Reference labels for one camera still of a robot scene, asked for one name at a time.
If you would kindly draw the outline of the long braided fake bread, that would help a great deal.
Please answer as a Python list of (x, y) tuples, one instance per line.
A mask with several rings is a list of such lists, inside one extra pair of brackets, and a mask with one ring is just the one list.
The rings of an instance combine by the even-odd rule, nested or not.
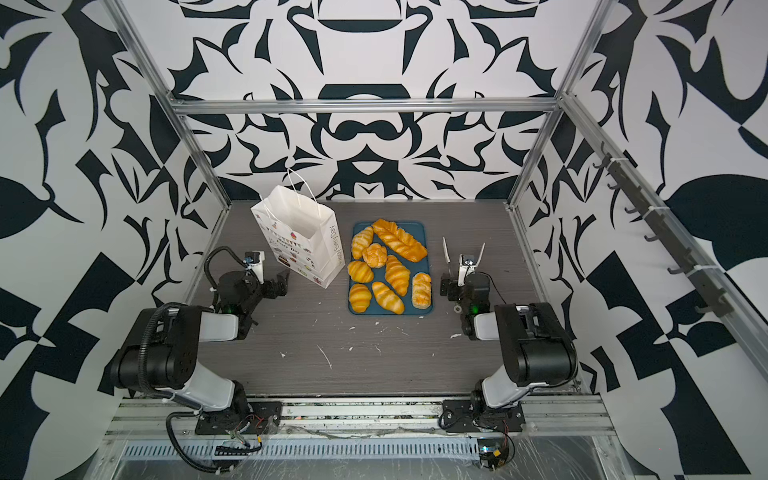
[(403, 259), (418, 263), (427, 257), (427, 248), (397, 223), (379, 219), (372, 224), (372, 228), (379, 239)]

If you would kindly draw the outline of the white paper gift bag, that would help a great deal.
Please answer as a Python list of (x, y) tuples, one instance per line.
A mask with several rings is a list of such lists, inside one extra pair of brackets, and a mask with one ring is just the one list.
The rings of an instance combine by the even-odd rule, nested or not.
[(326, 289), (346, 265), (335, 211), (302, 194), (295, 181), (309, 185), (293, 169), (287, 178), (289, 188), (276, 186), (251, 213), (278, 262)]

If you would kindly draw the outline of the round knotted fake bread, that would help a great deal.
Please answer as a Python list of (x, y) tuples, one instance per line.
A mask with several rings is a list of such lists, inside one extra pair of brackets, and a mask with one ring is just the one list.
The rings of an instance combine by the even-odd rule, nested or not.
[(384, 267), (388, 259), (387, 248), (378, 243), (371, 243), (362, 253), (365, 263), (372, 269)]

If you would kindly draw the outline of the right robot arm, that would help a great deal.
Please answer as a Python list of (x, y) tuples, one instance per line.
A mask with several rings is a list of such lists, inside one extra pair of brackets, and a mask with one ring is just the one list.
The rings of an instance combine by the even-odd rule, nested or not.
[(494, 305), (496, 288), (489, 274), (478, 270), (483, 255), (459, 255), (455, 272), (441, 276), (440, 295), (454, 303), (462, 332), (473, 341), (497, 341), (501, 366), (480, 380), (471, 393), (475, 412), (516, 405), (538, 389), (571, 383), (578, 373), (573, 340), (548, 303)]

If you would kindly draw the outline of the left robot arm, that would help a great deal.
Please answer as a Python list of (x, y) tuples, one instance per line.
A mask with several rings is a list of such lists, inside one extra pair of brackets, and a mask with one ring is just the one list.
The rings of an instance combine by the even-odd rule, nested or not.
[(289, 275), (285, 269), (265, 280), (259, 267), (246, 267), (211, 285), (209, 306), (169, 302), (141, 310), (109, 364), (112, 384), (195, 411), (247, 416), (244, 387), (205, 367), (199, 346), (245, 339), (259, 303), (287, 294)]

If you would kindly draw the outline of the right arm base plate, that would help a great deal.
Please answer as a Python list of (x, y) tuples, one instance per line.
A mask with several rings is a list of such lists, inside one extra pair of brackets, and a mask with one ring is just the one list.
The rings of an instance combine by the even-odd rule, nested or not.
[(521, 433), (526, 419), (522, 408), (489, 409), (469, 399), (444, 400), (438, 427), (448, 433)]

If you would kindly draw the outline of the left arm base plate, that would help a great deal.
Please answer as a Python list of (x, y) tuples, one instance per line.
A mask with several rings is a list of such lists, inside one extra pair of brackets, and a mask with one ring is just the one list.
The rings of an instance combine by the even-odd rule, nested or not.
[(198, 419), (197, 435), (224, 435), (230, 431), (240, 434), (265, 434), (280, 425), (283, 403), (279, 401), (250, 401), (244, 410), (231, 407), (217, 412), (204, 412)]

